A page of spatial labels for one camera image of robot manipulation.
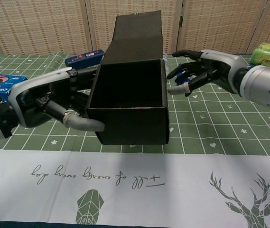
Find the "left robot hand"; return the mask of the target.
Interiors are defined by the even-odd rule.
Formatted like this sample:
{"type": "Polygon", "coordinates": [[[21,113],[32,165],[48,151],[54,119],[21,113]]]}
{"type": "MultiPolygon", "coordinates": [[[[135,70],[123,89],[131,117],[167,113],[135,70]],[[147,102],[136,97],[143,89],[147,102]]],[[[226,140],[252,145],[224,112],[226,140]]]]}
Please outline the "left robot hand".
{"type": "Polygon", "coordinates": [[[19,125],[33,128],[53,118],[79,131],[104,131],[104,123],[88,117],[89,96],[83,93],[92,88],[96,73],[96,67],[65,67],[15,84],[9,104],[19,125]]]}

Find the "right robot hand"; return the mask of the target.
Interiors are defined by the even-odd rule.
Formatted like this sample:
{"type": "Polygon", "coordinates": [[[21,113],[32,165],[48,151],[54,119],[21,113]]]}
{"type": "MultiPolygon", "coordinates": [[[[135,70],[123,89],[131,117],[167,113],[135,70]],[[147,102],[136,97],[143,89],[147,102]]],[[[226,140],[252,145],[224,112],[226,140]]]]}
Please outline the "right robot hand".
{"type": "Polygon", "coordinates": [[[188,57],[192,60],[172,70],[167,79],[175,78],[174,87],[167,89],[170,95],[186,97],[208,83],[214,83],[232,94],[240,94],[241,81],[248,72],[246,62],[238,55],[214,50],[180,50],[173,57],[188,57]]]}

